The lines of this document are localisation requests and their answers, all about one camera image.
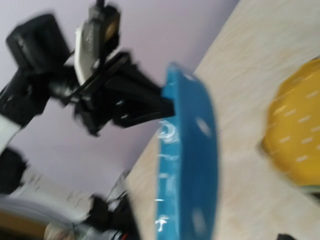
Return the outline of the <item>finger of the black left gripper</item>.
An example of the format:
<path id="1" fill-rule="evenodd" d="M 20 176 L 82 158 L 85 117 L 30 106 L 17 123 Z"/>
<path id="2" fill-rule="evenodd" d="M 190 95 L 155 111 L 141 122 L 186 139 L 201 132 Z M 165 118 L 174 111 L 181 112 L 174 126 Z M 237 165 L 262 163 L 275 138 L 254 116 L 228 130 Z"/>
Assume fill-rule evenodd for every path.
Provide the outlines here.
<path id="1" fill-rule="evenodd" d="M 117 126 L 129 128 L 175 115 L 173 101 L 160 92 L 130 82 L 109 82 L 107 89 L 113 92 L 112 120 Z"/>
<path id="2" fill-rule="evenodd" d="M 131 96 L 160 97 L 162 88 L 129 58 L 117 60 L 117 90 Z"/>

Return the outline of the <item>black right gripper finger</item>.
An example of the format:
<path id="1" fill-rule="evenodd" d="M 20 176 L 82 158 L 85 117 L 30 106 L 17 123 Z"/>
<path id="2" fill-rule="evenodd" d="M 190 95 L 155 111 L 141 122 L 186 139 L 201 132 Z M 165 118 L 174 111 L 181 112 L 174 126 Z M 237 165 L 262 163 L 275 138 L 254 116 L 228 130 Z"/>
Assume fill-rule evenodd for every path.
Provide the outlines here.
<path id="1" fill-rule="evenodd" d="M 277 240 L 319 240 L 320 235 L 301 235 L 292 233 L 279 233 L 277 235 Z"/>

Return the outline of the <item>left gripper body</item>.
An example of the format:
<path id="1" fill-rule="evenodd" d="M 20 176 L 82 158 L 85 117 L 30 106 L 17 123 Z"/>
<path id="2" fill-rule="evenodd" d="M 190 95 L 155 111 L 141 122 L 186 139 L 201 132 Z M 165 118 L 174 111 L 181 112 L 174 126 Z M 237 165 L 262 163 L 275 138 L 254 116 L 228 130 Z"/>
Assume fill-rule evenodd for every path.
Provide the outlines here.
<path id="1" fill-rule="evenodd" d="M 50 75 L 49 92 L 63 106 L 73 105 L 73 116 L 86 131 L 99 136 L 109 122 L 128 128 L 131 117 L 128 108 L 136 109 L 140 98 L 138 67 L 131 53 L 120 51 L 80 84 L 75 69 L 63 66 Z"/>

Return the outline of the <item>blue polka dot plate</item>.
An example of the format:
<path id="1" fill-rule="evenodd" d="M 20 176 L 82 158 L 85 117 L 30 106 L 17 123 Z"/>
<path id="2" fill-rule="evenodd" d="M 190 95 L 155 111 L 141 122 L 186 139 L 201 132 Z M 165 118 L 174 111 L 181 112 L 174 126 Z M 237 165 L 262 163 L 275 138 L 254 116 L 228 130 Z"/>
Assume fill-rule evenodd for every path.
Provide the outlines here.
<path id="1" fill-rule="evenodd" d="M 160 121 L 155 237 L 209 240 L 219 191 L 219 140 L 214 107 L 203 82 L 182 66 L 167 68 L 162 95 L 175 114 Z"/>

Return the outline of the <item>orange polka dot plate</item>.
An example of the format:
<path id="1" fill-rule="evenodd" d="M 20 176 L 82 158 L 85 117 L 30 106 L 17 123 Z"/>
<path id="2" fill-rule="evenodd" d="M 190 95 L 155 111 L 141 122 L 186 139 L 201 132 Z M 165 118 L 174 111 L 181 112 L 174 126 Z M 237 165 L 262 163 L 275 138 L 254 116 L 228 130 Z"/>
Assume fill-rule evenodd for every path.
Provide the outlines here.
<path id="1" fill-rule="evenodd" d="M 320 185 L 320 59 L 279 86 L 267 111 L 262 149 L 300 187 Z"/>

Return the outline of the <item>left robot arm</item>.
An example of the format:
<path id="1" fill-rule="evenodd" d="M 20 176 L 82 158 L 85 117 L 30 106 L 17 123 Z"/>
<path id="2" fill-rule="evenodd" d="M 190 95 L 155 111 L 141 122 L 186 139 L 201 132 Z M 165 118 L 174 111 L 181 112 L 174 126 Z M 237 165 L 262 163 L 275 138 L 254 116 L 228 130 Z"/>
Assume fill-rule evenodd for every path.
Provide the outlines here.
<path id="1" fill-rule="evenodd" d="M 18 69 L 0 93 L 0 114 L 19 129 L 41 115 L 49 99 L 73 104 L 87 131 L 97 136 L 109 122 L 128 128 L 171 117 L 173 101 L 132 62 L 119 45 L 120 12 L 111 5 L 91 9 L 84 24 L 84 52 L 97 64 L 80 80 L 68 65 L 71 51 L 52 13 L 36 16 L 6 38 Z"/>

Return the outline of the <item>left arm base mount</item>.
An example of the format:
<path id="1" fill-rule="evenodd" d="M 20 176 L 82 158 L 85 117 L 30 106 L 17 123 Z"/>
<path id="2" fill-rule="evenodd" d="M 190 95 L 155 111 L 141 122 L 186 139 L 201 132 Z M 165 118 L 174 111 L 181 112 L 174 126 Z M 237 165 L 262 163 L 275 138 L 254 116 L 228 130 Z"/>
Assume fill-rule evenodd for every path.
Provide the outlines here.
<path id="1" fill-rule="evenodd" d="M 141 235 L 125 183 L 129 172 L 118 177 L 107 197 L 93 194 L 91 207 L 83 223 L 98 233 L 109 232 L 110 240 L 140 240 Z"/>

